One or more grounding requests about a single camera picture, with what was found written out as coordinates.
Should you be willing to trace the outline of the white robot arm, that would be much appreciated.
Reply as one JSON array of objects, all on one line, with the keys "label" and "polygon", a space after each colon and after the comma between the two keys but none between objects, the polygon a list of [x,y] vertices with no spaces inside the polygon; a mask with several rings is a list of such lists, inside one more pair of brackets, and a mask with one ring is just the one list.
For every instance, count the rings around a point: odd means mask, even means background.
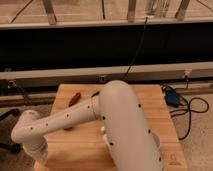
[{"label": "white robot arm", "polygon": [[120,80],[108,82],[89,99],[48,117],[41,118],[34,110],[24,111],[11,138],[39,160],[47,151],[46,134],[93,120],[104,124],[105,139],[118,171],[164,171],[142,104],[134,89]]}]

